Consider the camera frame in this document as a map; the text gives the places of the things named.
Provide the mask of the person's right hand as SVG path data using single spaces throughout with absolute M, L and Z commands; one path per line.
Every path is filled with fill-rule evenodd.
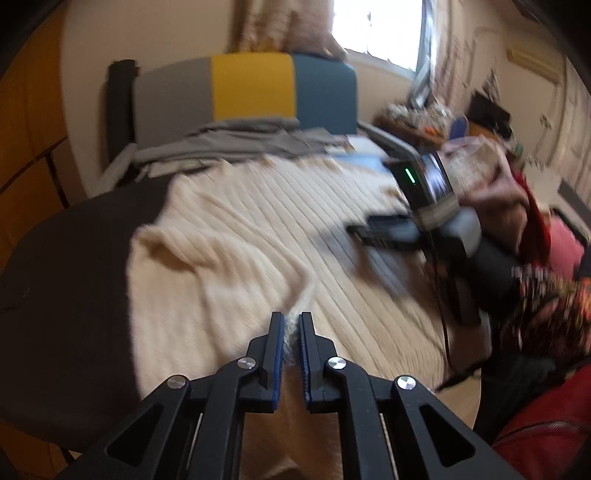
M 491 184 L 463 195 L 460 203 L 477 211 L 486 233 L 518 253 L 530 202 L 511 172 L 500 173 Z

